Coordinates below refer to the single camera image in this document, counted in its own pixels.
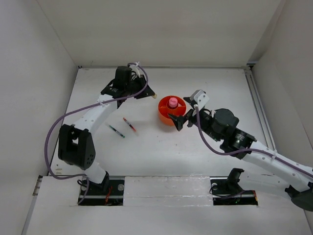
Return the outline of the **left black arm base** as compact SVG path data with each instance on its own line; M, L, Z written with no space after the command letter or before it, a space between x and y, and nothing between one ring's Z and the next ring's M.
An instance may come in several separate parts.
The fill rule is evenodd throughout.
M102 184L90 181L88 188L85 178L77 183L80 186L79 206L123 206L125 177L107 173Z

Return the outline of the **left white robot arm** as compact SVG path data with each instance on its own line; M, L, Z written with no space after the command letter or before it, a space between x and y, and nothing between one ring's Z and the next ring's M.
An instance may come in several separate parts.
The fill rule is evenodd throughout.
M61 126L58 158L83 170L98 194L106 193L109 176L96 161L93 135L126 99L151 96L155 96L155 92L149 87L147 73L139 63L117 67L114 79L101 91L97 102L73 124Z

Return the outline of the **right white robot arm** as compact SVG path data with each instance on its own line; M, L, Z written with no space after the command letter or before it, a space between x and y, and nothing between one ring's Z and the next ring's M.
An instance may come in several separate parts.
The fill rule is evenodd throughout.
M215 154L231 156L257 165L270 175L252 175L233 168L220 183L212 183L210 193L221 200L235 198L246 191L264 191L289 199L299 208L313 210L313 169L268 149L254 136L237 128L239 119L225 108L205 108L207 97L186 97L192 108L184 115L169 114L178 131L187 123L196 126L205 145Z

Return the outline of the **pink capped glue bottle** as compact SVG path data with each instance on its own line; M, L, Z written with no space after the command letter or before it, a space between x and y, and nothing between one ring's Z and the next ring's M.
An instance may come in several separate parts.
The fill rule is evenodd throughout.
M167 107L170 109L176 109L178 107L179 103L177 98L175 97L170 97L167 103Z

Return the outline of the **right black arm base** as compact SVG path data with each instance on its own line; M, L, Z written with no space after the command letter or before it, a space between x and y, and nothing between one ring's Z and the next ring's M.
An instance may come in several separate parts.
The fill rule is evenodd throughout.
M214 206L258 205L256 192L239 186L239 177L243 172L243 169L233 168L227 177L210 177L209 193Z

